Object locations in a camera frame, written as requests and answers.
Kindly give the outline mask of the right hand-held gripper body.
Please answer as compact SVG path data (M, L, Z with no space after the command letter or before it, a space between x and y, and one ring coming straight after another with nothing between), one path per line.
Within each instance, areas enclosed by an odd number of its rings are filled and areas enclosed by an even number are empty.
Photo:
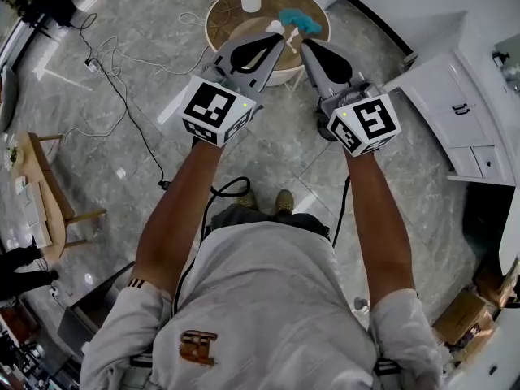
M390 97L370 81L339 92L342 99L334 110L344 122L346 140L340 141L353 157L373 152L401 132Z

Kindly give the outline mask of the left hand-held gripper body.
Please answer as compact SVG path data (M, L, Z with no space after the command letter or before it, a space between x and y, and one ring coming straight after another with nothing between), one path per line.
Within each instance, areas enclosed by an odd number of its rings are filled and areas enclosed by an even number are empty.
M264 87L264 67L208 63L188 83L179 107L182 124L193 136L223 147L262 109Z

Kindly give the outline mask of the blue mesh cloth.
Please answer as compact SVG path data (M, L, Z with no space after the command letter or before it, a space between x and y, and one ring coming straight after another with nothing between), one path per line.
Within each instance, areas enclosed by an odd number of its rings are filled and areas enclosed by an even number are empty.
M323 27L299 9L286 8L279 12L279 20L283 26L290 24L298 27L305 36L320 34Z

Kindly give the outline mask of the person's left forearm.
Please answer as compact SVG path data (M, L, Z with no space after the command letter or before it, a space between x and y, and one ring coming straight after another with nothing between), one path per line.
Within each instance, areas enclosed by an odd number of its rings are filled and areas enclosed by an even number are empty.
M222 147L199 141L149 217L136 252L132 286L173 295L199 228Z

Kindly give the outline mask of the person's right forearm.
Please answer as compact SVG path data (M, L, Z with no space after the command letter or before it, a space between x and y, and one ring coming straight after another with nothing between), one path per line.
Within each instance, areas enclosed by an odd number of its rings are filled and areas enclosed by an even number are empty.
M415 288L410 240L375 156L344 155L370 301L375 306L390 293Z

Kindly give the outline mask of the round glass coffee table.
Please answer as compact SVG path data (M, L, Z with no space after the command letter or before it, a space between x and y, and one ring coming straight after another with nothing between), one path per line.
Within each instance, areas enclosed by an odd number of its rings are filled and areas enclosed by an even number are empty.
M304 66L301 59L302 40L311 37L329 41L331 26L326 12L315 0L262 0L259 11L245 12L241 7L241 0L216 0L211 3L206 15L206 40L213 51L217 51L229 39L265 32L272 20L279 20L279 12L286 8L295 8L303 11L314 21L318 22L323 30L320 34L305 36L300 33L293 41L297 54L294 54L285 44L271 77L268 86L286 85L291 79L301 80L304 76ZM284 40L296 26L284 26Z

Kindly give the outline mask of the white sink cabinet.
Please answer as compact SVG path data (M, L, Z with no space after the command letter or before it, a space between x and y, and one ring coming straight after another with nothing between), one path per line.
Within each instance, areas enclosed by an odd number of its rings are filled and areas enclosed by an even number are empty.
M422 43L383 88L418 109L452 163L449 179L520 186L520 95L468 15Z

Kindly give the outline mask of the person's left olive shoe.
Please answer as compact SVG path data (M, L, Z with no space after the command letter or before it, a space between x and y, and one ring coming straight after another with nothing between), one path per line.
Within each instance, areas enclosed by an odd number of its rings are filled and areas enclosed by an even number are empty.
M236 204L250 210L259 210L257 199L252 189L236 199Z

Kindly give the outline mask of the person's olive shoe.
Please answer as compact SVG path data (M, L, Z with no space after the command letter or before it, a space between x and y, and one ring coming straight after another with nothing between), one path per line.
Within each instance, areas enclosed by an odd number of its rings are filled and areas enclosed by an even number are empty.
M252 189L236 199L236 204L250 210L259 210L257 199Z
M293 194L287 190L282 189L279 191L275 199L275 214L289 214L291 215L294 210L294 197Z

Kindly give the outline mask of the person's right olive shoe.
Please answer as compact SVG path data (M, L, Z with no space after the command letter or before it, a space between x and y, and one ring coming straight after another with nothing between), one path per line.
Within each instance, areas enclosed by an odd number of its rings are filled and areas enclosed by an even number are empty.
M279 191L275 199L275 214L289 214L291 215L294 210L294 197L293 194L287 190L282 189Z

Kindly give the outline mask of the dark green tub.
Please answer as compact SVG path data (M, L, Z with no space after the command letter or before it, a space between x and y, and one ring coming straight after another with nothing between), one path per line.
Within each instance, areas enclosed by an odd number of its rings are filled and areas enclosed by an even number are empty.
M478 258L498 251L514 192L507 185L468 184L462 233Z

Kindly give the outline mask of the wooden bench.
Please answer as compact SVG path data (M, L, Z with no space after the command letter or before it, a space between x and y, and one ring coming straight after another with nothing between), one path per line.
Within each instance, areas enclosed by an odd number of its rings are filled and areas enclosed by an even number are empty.
M52 243L42 248L45 258L57 262L65 249L87 243L87 240L67 240L67 227L86 219L100 217L106 209L98 209L86 214L75 214L63 190L60 188L50 164L41 147L43 141L60 140L60 135L38 136L33 132L21 133L17 141L16 162L11 170L12 177L25 176L29 183L38 183L41 189L42 205L46 212L46 226Z

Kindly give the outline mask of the cardboard box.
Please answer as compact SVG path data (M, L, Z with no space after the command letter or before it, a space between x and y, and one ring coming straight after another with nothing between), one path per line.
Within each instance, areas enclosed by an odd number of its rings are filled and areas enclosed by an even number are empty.
M478 294L494 306L503 309L511 296L520 276L520 262L515 259L505 275L499 261L487 258L480 264L474 277Z
M470 330L477 328L477 334L491 333L495 324L486 302L462 290L434 322L433 328L444 343L456 345Z

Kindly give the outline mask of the grey padded chair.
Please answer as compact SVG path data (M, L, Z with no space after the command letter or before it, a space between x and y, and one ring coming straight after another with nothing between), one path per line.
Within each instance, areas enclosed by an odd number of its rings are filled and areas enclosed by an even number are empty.
M19 96L17 75L8 65L4 65L0 74L0 132L9 127Z

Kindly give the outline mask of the white papers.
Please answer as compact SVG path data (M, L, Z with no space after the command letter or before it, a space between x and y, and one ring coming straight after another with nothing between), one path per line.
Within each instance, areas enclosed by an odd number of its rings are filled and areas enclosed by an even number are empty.
M39 183L19 176L15 179L15 191L36 246L41 249L52 245Z

